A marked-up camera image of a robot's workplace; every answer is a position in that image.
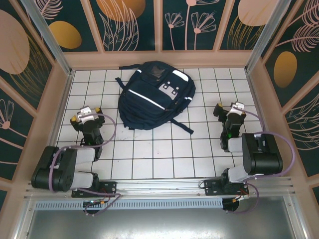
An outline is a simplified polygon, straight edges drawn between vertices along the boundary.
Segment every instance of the backpack strap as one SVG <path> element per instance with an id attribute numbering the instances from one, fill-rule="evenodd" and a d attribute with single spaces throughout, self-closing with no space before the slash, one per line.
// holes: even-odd
<path id="1" fill-rule="evenodd" d="M 120 70 L 129 70 L 129 69 L 139 68 L 140 66 L 141 66 L 141 64 L 134 64 L 134 65 L 130 65 L 130 66 L 120 66 L 119 69 Z"/>
<path id="2" fill-rule="evenodd" d="M 170 122 L 172 122 L 173 124 L 175 124 L 175 125 L 181 127 L 182 129 L 184 129 L 186 132 L 188 132 L 188 133 L 190 133 L 190 134 L 193 134 L 193 133 L 194 133 L 194 131 L 191 130 L 189 127 L 187 127 L 186 125 L 184 125 L 184 124 L 182 124 L 182 123 L 180 123 L 180 122 L 177 122 L 177 121 L 174 120 L 174 119 L 171 119 Z"/>
<path id="3" fill-rule="evenodd" d="M 125 85 L 123 84 L 121 78 L 117 77 L 117 78 L 115 78 L 115 80 L 119 83 L 120 87 L 121 87 L 122 89 L 124 89 Z"/>

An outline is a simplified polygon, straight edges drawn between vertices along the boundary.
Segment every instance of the navy blue backpack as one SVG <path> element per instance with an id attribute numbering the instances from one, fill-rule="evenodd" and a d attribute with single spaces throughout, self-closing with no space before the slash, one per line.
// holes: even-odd
<path id="1" fill-rule="evenodd" d="M 124 86 L 119 98 L 119 113 L 129 129 L 153 129 L 168 121 L 193 131 L 174 120 L 191 102 L 195 94 L 194 81 L 185 73 L 160 61 L 143 65 L 123 66 L 120 69 L 138 68 Z"/>

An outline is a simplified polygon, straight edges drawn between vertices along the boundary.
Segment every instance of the wall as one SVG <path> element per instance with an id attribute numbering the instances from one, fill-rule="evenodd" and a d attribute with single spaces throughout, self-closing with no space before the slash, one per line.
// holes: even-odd
<path id="1" fill-rule="evenodd" d="M 72 68 L 105 69 L 150 60 L 244 66 L 277 1 L 35 2 Z"/>
<path id="2" fill-rule="evenodd" d="M 313 235 L 319 235 L 319 2 L 297 0 L 290 7 L 252 72 L 253 85 L 269 130 L 294 143 L 290 175 Z M 290 149 L 278 144 L 288 165 Z"/>
<path id="3" fill-rule="evenodd" d="M 15 1 L 0 5 L 0 235 L 47 144 L 66 74 Z"/>

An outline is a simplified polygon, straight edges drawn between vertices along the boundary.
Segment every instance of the white tile floor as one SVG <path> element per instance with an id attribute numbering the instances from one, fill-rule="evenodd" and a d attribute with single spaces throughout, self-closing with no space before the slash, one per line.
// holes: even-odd
<path id="1" fill-rule="evenodd" d="M 244 69 L 180 69 L 196 85 L 188 109 L 175 119 L 194 130 L 191 136 L 180 127 L 166 123 L 153 130 L 124 128 L 117 105 L 120 87 L 115 81 L 127 82 L 134 70 L 77 71 L 65 109 L 58 146 L 79 145 L 82 133 L 70 125 L 70 118 L 83 106 L 101 107 L 103 113 L 117 122 L 116 137 L 105 145 L 99 161 L 78 165 L 77 169 L 99 174 L 100 179 L 153 179 L 219 176 L 227 167 L 239 165 L 241 153 L 225 153 L 220 148 L 222 125 L 213 116 L 214 106 L 228 106 L 236 100 L 246 110 L 256 113 Z M 104 140 L 111 137 L 109 120 L 102 126 Z M 256 118 L 247 116 L 241 132 L 260 131 Z"/>

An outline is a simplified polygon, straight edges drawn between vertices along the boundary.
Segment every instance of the reflective strip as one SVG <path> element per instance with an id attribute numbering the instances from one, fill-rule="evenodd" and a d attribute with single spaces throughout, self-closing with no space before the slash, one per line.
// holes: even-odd
<path id="1" fill-rule="evenodd" d="M 148 102 L 152 103 L 153 105 L 156 105 L 157 107 L 161 108 L 162 110 L 165 110 L 165 108 L 163 106 L 160 106 L 158 103 L 152 101 L 151 99 L 149 99 L 149 98 L 147 98 L 145 96 L 142 96 L 139 93 L 136 93 L 135 91 L 132 91 L 130 89 L 129 89 L 129 92 L 132 92 L 134 95 L 137 95 L 137 96 L 143 98 L 144 100 L 147 100 Z"/>
<path id="2" fill-rule="evenodd" d="M 185 80 L 185 81 L 188 81 L 188 76 L 185 75 L 184 73 L 180 72 L 180 71 L 174 70 L 174 71 L 173 71 L 173 74 L 175 74 L 175 75 L 181 77 L 181 78 L 182 78 L 183 80 Z"/>

